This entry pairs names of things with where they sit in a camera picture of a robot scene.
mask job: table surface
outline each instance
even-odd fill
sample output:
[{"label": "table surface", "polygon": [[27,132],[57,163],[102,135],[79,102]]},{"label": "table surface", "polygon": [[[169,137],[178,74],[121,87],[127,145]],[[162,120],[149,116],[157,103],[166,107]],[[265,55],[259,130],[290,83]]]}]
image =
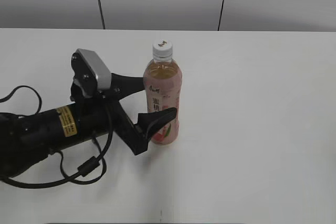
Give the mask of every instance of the table surface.
[{"label": "table surface", "polygon": [[[157,38],[183,72],[178,140],[133,156],[114,136],[89,186],[0,183],[1,222],[336,223],[336,33],[0,29],[0,97],[26,84],[43,110],[68,104],[77,48],[142,76]],[[122,105],[135,121],[144,91]],[[0,111],[36,106],[20,90]],[[90,142],[67,149],[66,170],[93,154]],[[17,180],[60,179],[58,165],[51,156]]]}]

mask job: beverage bottle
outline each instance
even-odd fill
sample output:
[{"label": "beverage bottle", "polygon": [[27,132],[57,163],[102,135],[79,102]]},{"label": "beverage bottle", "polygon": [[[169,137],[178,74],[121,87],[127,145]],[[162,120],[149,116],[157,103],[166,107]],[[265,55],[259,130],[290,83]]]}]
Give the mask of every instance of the beverage bottle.
[{"label": "beverage bottle", "polygon": [[179,133],[178,107],[182,85],[182,72],[173,60],[173,44],[168,40],[153,43],[153,59],[143,74],[148,112],[177,108],[176,119],[160,129],[153,137],[155,144],[173,142]]}]

